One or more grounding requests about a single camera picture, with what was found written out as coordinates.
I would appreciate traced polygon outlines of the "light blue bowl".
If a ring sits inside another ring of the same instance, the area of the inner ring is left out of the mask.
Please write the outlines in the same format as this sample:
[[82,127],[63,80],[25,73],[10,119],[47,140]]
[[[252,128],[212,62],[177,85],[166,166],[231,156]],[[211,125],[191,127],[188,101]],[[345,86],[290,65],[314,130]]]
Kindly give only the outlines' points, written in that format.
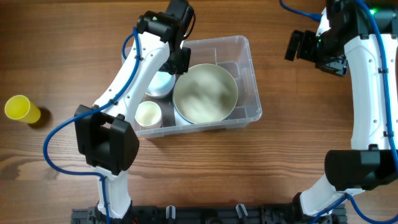
[[147,90],[149,91],[170,91],[173,90],[176,76],[167,72],[158,71],[151,80]]

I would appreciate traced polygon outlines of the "cream plate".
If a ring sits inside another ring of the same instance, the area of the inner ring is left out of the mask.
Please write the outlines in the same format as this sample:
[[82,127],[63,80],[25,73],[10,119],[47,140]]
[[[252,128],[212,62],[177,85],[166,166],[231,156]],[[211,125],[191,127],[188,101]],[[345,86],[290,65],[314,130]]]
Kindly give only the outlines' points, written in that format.
[[225,120],[238,102],[238,85],[225,68],[204,63],[188,69],[175,84],[173,103],[177,113],[189,123]]

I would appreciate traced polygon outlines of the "pink bowl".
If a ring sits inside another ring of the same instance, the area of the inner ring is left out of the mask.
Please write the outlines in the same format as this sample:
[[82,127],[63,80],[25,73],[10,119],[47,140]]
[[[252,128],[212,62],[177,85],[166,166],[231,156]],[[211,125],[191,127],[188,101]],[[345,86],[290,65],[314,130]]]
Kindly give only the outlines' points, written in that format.
[[171,94],[172,90],[170,91],[146,91],[146,95],[152,98],[166,98]]

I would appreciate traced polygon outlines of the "cream cup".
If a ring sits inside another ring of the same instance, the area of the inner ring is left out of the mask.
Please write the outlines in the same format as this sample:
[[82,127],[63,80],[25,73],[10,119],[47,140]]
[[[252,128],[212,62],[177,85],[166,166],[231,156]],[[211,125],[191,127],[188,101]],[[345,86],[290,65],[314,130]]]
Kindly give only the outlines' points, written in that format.
[[141,125],[162,123],[162,110],[157,103],[144,101],[138,105],[134,118]]

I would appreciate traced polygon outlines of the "yellow cup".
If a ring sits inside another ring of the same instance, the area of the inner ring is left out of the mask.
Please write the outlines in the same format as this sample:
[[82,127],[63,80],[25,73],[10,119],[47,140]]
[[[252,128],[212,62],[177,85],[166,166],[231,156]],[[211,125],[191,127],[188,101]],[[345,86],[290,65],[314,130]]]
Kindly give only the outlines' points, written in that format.
[[9,119],[27,124],[36,123],[41,115],[38,107],[24,95],[10,98],[5,104],[4,112]]

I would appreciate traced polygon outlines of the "pink cup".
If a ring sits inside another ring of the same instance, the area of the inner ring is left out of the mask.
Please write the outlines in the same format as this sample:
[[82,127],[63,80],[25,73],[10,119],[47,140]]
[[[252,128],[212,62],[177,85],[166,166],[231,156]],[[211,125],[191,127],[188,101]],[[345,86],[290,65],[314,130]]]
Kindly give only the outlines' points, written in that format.
[[162,127],[162,123],[157,123],[157,124],[153,124],[153,125],[141,125],[141,124],[139,124],[139,127],[141,129],[157,129],[157,128],[161,128]]

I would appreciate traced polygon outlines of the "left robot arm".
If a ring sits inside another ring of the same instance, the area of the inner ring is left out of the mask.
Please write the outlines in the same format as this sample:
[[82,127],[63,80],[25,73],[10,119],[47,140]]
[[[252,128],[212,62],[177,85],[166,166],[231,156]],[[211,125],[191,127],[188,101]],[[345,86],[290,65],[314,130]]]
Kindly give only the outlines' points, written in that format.
[[191,50],[183,47],[195,25],[188,9],[148,11],[133,28],[131,51],[120,71],[91,107],[80,105],[74,123],[78,151],[97,177],[99,202],[95,218],[101,223],[127,223],[132,200],[126,171],[139,149],[132,124],[150,82],[157,72],[181,75],[188,70]]

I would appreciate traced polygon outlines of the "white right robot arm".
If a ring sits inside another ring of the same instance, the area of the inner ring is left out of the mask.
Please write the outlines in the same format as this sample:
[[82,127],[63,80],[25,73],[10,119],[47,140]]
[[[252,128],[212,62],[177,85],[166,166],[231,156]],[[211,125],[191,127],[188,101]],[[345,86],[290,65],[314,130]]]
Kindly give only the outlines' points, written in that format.
[[295,198],[300,218],[315,223],[344,201],[397,178],[397,3],[327,1],[312,19],[318,30],[294,31],[285,59],[350,75],[354,109],[350,150],[329,151],[324,175]]

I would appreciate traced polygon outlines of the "clear plastic storage bin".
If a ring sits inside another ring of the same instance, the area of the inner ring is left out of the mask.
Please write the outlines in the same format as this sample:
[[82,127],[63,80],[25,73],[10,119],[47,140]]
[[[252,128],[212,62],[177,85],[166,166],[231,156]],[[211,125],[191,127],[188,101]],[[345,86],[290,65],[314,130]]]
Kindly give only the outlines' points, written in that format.
[[223,121],[192,124],[185,121],[174,108],[173,94],[166,98],[152,98],[145,95],[142,101],[154,101],[162,110],[162,127],[141,129],[137,122],[132,127],[144,138],[157,138],[171,134],[194,133],[212,129],[243,128],[262,116],[256,76],[252,63],[249,41],[242,35],[215,39],[189,40],[183,43],[191,48],[190,66],[204,63],[225,68],[238,85],[238,102],[233,112]]

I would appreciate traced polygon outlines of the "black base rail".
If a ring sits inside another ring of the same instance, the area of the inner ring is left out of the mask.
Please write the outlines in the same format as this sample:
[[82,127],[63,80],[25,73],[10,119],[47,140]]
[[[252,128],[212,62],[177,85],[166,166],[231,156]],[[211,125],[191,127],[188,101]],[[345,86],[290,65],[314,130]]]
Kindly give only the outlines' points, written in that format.
[[[111,223],[310,223],[313,217],[302,214],[292,203],[265,204],[245,207],[179,207],[133,206],[122,219],[112,218]],[[106,223],[96,206],[73,209],[72,224]],[[347,224],[345,205],[334,208],[329,215],[320,217],[315,223]]]

